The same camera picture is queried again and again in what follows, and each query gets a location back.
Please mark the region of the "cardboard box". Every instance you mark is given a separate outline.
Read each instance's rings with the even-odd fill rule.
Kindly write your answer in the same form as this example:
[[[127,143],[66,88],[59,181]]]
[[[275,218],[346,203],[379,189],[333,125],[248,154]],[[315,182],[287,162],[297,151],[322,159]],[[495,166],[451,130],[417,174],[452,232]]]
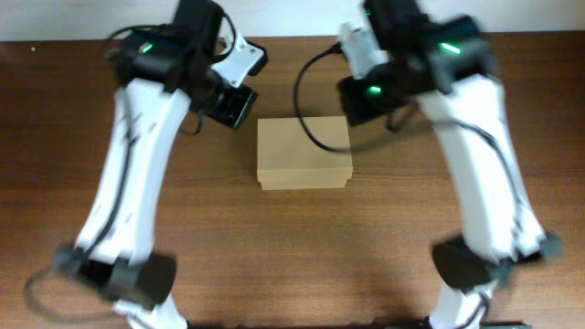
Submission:
[[[321,149],[298,119],[258,120],[257,179],[263,191],[343,188],[353,171],[351,154]]]

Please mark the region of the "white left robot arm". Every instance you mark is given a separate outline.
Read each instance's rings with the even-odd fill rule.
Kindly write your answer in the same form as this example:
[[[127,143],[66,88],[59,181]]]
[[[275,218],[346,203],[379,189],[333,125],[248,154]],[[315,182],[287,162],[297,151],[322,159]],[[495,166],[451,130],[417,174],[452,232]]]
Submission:
[[[133,328],[186,328],[172,289],[177,262],[154,250],[169,155],[188,114],[238,129],[257,93],[245,84],[268,60],[213,1],[182,1],[170,23],[117,31],[106,42],[119,87],[112,137],[90,214],[52,268],[95,290]]]

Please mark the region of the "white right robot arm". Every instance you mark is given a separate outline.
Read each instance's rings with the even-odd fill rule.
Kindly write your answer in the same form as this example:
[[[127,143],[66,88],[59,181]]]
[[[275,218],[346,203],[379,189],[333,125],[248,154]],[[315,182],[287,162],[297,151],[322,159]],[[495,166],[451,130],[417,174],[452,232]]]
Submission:
[[[367,27],[342,27],[351,68],[338,87],[352,125],[416,104],[441,145],[463,213],[460,234],[431,251],[439,301],[423,328],[480,328],[514,267],[556,258],[520,173],[489,41],[470,16],[435,22],[414,1],[366,1]]]

